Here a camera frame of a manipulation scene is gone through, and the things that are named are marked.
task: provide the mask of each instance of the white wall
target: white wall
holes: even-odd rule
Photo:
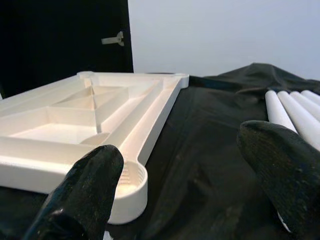
[[[320,0],[128,0],[135,72],[217,75],[253,62],[320,79]]]

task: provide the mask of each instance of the black cloth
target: black cloth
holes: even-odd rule
[[[218,76],[191,76],[146,164],[146,210],[131,223],[107,225],[110,235],[116,240],[294,239],[236,144],[242,122],[267,121],[269,89],[320,94],[320,82],[257,63]],[[45,198],[1,187],[0,239],[20,239]]]

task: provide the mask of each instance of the black door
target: black door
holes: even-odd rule
[[[6,97],[80,71],[132,72],[127,0],[1,1]],[[124,34],[124,46],[103,38]]]

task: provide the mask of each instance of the white plastic tray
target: white plastic tray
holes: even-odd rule
[[[109,223],[147,205],[144,167],[185,74],[80,72],[0,101],[0,185],[49,193],[99,145],[116,146],[124,168]]]

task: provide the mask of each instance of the white plastic tube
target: white plastic tube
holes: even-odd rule
[[[301,92],[303,96],[305,96],[307,99],[310,99],[312,102],[320,106],[320,96],[315,94],[312,91],[304,90]]]
[[[297,132],[275,91],[270,90],[265,94],[265,104],[269,122],[285,126]]]
[[[302,107],[304,107],[312,116],[320,121],[320,106],[306,98],[297,91],[290,93],[290,96],[294,98]]]
[[[286,91],[281,91],[277,95],[299,135],[320,151],[320,122]]]

